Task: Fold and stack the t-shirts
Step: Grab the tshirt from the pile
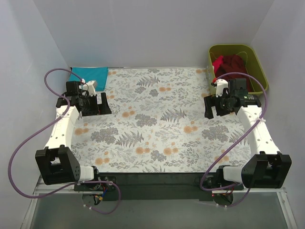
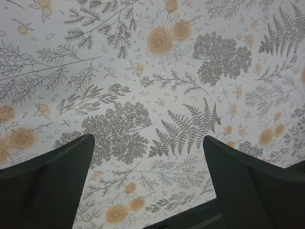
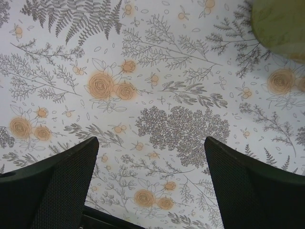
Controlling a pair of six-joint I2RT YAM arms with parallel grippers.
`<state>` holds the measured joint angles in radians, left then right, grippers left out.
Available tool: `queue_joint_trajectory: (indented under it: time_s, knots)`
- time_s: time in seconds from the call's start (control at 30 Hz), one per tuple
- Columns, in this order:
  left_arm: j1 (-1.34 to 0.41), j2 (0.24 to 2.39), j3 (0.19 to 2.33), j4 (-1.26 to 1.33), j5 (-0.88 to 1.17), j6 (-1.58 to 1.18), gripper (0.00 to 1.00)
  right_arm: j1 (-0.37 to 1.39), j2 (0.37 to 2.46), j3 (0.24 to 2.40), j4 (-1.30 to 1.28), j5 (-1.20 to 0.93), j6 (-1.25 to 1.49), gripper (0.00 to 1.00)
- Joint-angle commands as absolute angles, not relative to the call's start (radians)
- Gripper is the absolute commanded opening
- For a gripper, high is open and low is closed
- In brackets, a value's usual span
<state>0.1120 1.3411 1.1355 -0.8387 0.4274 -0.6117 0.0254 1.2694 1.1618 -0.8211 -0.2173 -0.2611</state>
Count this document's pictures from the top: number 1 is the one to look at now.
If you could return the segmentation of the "dark red t-shirt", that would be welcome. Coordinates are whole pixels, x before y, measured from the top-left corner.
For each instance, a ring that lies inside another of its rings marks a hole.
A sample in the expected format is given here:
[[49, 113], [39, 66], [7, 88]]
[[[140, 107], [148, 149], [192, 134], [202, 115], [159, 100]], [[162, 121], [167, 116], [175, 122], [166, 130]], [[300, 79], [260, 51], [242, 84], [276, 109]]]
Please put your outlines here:
[[[223, 56], [223, 64], [222, 67], [225, 71], [224, 74], [227, 73], [245, 73], [247, 74], [247, 70], [244, 64], [244, 61], [242, 60], [242, 58], [236, 54], [234, 55], [228, 55], [228, 56]], [[230, 74], [230, 75], [226, 75], [223, 77], [224, 80], [229, 81], [231, 79], [235, 79], [235, 78], [245, 78], [246, 79], [246, 83], [247, 83], [247, 90], [248, 92], [252, 92], [253, 91], [253, 87], [251, 85], [251, 81], [248, 77], [240, 75], [240, 74]]]

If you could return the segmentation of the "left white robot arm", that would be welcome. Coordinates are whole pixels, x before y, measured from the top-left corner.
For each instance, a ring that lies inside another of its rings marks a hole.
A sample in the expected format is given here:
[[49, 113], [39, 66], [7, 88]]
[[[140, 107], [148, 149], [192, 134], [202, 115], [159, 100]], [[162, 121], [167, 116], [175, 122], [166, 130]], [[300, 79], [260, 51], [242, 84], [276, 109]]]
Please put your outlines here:
[[66, 92], [58, 98], [56, 117], [59, 120], [53, 125], [45, 147], [35, 154], [46, 185], [85, 182], [86, 187], [92, 191], [101, 187], [102, 182], [97, 176], [97, 169], [80, 165], [71, 150], [72, 134], [77, 119], [111, 114], [105, 93], [101, 93], [101, 103], [98, 103], [96, 86], [96, 81], [69, 81], [66, 83]]

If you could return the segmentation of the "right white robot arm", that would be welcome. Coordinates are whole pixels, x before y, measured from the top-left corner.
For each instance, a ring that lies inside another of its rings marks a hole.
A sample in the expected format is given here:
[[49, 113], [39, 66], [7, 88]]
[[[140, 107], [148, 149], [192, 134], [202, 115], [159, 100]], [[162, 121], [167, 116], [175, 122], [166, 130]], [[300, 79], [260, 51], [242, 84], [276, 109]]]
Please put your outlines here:
[[201, 183], [216, 190], [238, 184], [246, 188], [281, 188], [292, 160], [289, 155], [282, 154], [272, 140], [259, 98], [249, 94], [245, 78], [217, 79], [212, 86], [216, 87], [216, 92], [204, 98], [204, 116], [212, 119], [213, 108], [217, 116], [235, 113], [246, 130], [244, 139], [248, 140], [252, 157], [242, 166], [219, 166]]

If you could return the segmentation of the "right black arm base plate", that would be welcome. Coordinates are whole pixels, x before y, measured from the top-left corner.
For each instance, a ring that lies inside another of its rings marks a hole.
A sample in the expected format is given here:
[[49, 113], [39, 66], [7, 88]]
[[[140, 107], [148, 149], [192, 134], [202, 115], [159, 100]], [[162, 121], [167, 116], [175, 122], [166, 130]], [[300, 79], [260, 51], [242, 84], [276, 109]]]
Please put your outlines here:
[[[194, 184], [195, 185], [200, 185], [200, 181], [201, 181], [201, 178], [202, 177], [196, 177], [194, 179]], [[205, 180], [203, 181], [203, 187], [204, 188], [217, 188], [217, 187], [224, 187], [224, 186], [228, 186], [228, 185], [232, 185], [234, 182], [232, 181], [226, 181], [226, 180], [223, 180], [222, 178], [221, 179], [218, 179], [212, 175], [208, 175]], [[234, 190], [243, 190], [244, 187], [243, 185], [239, 184], [239, 185], [236, 185], [234, 187]]]

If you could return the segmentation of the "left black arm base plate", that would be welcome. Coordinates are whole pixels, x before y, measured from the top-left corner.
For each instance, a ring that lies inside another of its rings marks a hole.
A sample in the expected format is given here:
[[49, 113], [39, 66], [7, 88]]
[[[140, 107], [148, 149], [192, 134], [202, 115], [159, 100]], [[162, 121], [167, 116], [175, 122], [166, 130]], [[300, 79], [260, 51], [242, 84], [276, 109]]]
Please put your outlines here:
[[75, 185], [73, 190], [79, 192], [105, 191], [106, 189], [108, 191], [114, 191], [115, 187], [113, 186], [113, 184], [116, 183], [117, 179], [115, 176], [98, 176], [94, 179], [94, 181], [108, 181], [109, 183], [82, 183], [79, 185]]

